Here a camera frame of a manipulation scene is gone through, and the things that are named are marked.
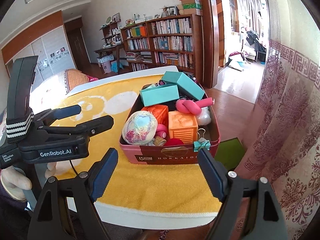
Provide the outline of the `left hand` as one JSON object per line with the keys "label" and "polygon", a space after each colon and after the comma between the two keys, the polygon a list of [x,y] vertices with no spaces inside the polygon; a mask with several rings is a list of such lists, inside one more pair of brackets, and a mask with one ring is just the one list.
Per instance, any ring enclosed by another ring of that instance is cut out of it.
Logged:
{"label": "left hand", "polygon": [[[52,176],[61,175],[71,168],[72,166],[70,161],[48,163],[44,177],[48,179]],[[24,202],[26,200],[23,191],[29,191],[32,188],[31,180],[14,169],[13,166],[1,170],[1,184],[4,187],[5,192],[8,193],[12,199],[20,202]]]}

